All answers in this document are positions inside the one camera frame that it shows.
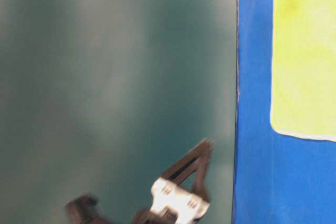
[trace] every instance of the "green wall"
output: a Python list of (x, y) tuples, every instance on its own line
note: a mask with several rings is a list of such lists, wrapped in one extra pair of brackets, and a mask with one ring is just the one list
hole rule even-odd
[(129, 223), (215, 141), (201, 223), (230, 223), (236, 0), (0, 0), (0, 222), (66, 223), (91, 192)]

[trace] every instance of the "blue board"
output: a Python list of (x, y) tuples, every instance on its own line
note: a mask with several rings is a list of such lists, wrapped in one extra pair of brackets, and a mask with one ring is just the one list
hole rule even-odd
[(233, 223), (334, 223), (336, 143), (270, 125), (273, 0), (239, 0)]

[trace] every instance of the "teal surface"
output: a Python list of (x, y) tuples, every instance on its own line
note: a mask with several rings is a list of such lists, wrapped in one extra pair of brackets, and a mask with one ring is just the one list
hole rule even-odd
[(230, 223), (236, 0), (0, 0), (0, 222), (66, 223), (83, 193), (129, 223), (215, 141), (201, 223)]

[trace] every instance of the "motion blur object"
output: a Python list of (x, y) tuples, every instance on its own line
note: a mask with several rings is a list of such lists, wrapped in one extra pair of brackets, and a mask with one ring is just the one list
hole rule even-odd
[[(138, 211), (132, 224), (197, 223), (209, 208), (204, 178), (212, 149), (211, 141), (202, 140), (164, 171), (152, 186), (152, 207)], [(196, 176), (192, 191), (189, 192), (179, 185), (194, 172)], [(69, 202), (65, 208), (71, 223), (113, 224), (98, 214), (95, 209), (97, 202), (91, 195), (84, 195)]]

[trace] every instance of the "yellow paper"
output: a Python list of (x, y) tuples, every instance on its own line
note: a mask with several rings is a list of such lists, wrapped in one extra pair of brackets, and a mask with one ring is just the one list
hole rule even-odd
[(274, 0), (270, 121), (336, 141), (336, 0)]

